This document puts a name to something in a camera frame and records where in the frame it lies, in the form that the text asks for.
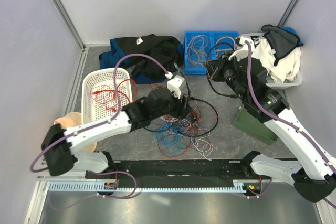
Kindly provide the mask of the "black cable teal connector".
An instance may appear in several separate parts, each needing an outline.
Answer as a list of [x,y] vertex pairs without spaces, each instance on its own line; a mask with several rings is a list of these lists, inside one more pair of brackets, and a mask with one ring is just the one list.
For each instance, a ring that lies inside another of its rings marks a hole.
[[158,140],[164,138],[184,139],[205,137],[215,130],[219,123],[219,115],[214,102],[207,98],[210,89],[205,76],[184,74],[186,87],[183,91],[190,98],[190,112],[186,118],[177,120],[169,115],[156,119],[145,131],[155,135]]

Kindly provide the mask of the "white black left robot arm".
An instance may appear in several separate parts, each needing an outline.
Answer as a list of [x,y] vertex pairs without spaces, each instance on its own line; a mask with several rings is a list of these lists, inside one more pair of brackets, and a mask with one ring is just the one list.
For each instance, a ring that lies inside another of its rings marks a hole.
[[115,165],[103,152],[83,151],[86,146],[142,129],[164,115],[183,119],[190,111],[189,101],[186,95],[177,97],[168,88],[157,88],[113,116],[67,129],[59,124],[51,126],[41,144],[49,174],[56,177],[77,168],[111,178]]

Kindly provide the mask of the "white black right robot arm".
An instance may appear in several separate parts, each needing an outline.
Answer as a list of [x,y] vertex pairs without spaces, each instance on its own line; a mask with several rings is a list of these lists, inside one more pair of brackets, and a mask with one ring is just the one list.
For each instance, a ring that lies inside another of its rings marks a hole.
[[335,158],[304,129],[288,102],[266,85],[267,70],[257,59],[241,61],[220,58],[206,61],[215,82],[225,82],[241,99],[247,112],[274,132],[295,156],[295,161],[248,153],[240,166],[248,179],[264,175],[285,182],[306,200],[317,203],[335,190]]

